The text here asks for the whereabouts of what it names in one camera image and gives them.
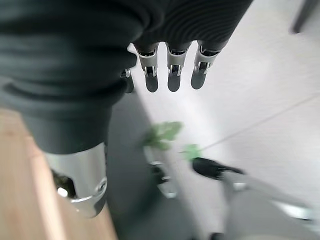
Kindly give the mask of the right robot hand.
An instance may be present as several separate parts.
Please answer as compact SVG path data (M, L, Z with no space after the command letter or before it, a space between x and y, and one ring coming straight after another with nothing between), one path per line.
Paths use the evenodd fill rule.
M189 46L198 42L191 86L200 89L249 0L3 0L0 85L45 154L58 189L83 215L106 202L112 107L134 89L140 62L158 89L158 45L167 46L168 89L180 87Z

